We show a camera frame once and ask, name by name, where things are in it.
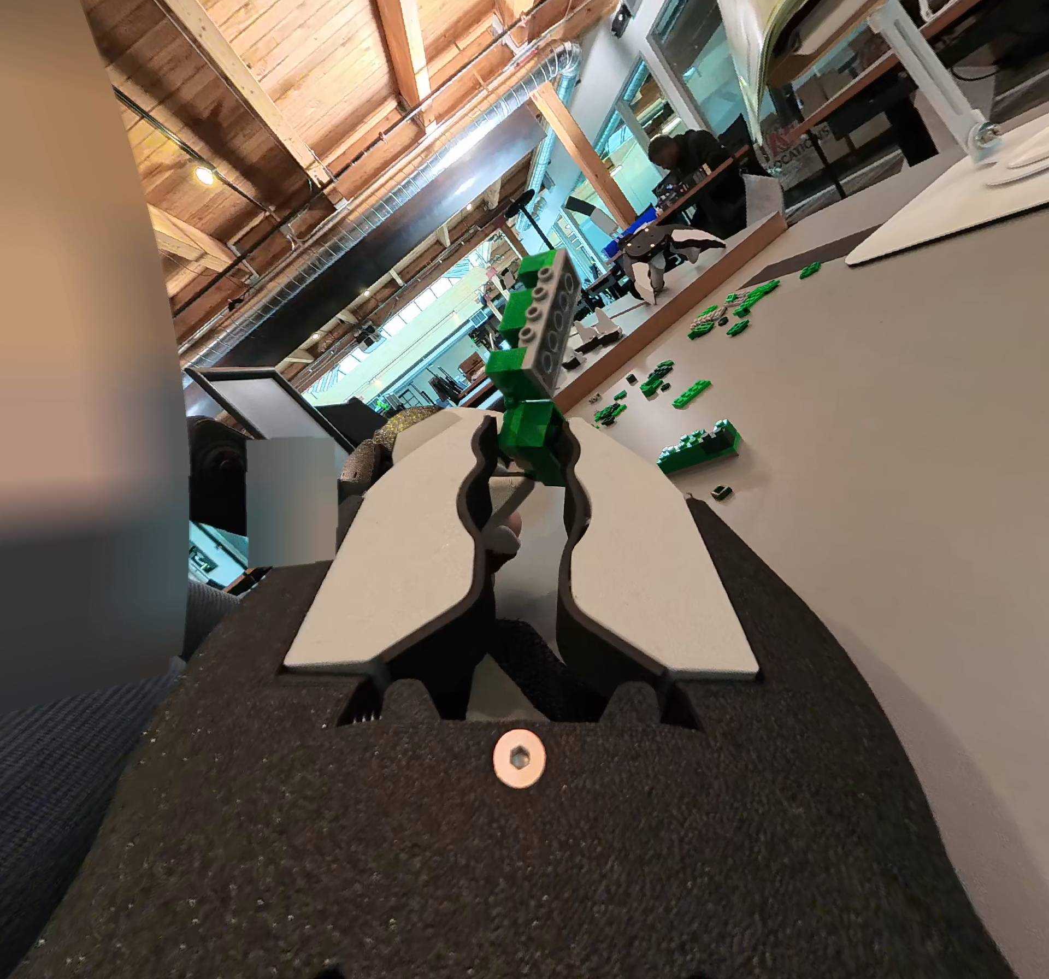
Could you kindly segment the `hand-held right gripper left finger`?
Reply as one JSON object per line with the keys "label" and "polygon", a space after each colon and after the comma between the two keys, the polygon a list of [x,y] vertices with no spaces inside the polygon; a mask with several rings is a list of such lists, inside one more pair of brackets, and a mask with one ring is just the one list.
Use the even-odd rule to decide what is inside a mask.
{"label": "hand-held right gripper left finger", "polygon": [[413,679],[468,690],[494,627],[481,531],[500,417],[451,423],[368,489],[282,661],[295,678],[360,676],[380,691]]}

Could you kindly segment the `green stepped brick wall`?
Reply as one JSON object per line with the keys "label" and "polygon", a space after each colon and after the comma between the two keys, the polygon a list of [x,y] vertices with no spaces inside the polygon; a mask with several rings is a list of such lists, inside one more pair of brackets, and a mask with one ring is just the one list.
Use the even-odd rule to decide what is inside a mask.
{"label": "green stepped brick wall", "polygon": [[709,432],[698,429],[682,437],[673,446],[665,447],[657,459],[657,467],[663,474],[675,474],[718,459],[734,456],[740,446],[738,430],[730,421],[721,420]]}

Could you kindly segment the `white board dark frame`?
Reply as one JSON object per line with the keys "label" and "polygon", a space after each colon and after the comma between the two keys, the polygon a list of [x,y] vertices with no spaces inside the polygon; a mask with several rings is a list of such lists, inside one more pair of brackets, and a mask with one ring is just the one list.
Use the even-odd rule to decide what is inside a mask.
{"label": "white board dark frame", "polygon": [[274,368],[184,369],[254,439],[328,435],[348,457],[354,444]]}

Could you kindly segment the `black grey spare gripper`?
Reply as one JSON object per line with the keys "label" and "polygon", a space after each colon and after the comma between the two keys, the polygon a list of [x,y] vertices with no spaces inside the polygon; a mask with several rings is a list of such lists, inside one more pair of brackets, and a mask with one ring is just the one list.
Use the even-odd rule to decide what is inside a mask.
{"label": "black grey spare gripper", "polygon": [[667,253],[684,256],[689,264],[695,264],[702,253],[725,248],[724,239],[700,228],[649,225],[626,238],[620,259],[628,288],[642,302],[655,306],[665,288]]}

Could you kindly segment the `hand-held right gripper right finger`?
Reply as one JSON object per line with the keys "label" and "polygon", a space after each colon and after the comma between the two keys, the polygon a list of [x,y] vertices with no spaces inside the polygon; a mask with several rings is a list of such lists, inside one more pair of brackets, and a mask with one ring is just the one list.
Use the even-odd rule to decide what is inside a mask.
{"label": "hand-held right gripper right finger", "polygon": [[685,495],[582,418],[563,442],[556,640],[569,669],[602,695],[753,680],[757,659]]}

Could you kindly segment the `grey desk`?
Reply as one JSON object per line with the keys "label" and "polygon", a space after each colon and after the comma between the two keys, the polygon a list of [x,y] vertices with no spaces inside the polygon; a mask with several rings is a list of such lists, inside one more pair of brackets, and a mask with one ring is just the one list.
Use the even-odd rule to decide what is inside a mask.
{"label": "grey desk", "polygon": [[736,426],[675,485],[731,486],[722,519],[845,645],[1019,977],[1048,972],[1045,221],[792,271],[735,338],[678,323],[626,369],[711,389],[631,396],[609,430],[652,462]]}

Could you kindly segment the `green grey brick frame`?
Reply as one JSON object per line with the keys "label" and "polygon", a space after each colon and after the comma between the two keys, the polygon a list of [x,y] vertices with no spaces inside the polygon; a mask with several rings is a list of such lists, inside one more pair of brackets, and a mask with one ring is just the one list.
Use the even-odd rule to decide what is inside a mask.
{"label": "green grey brick frame", "polygon": [[582,288],[563,249],[526,257],[518,279],[523,288],[510,295],[499,324],[508,347],[492,352],[486,365],[504,395],[499,448],[531,478],[562,487],[564,417],[554,393]]}

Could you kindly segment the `white monitor base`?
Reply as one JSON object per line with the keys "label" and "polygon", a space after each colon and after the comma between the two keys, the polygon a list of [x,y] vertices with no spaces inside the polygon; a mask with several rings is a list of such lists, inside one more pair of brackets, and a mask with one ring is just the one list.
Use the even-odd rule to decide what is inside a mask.
{"label": "white monitor base", "polygon": [[1034,123],[1003,136],[986,159],[963,159],[845,256],[861,267],[1002,221],[1048,203],[1048,130]]}

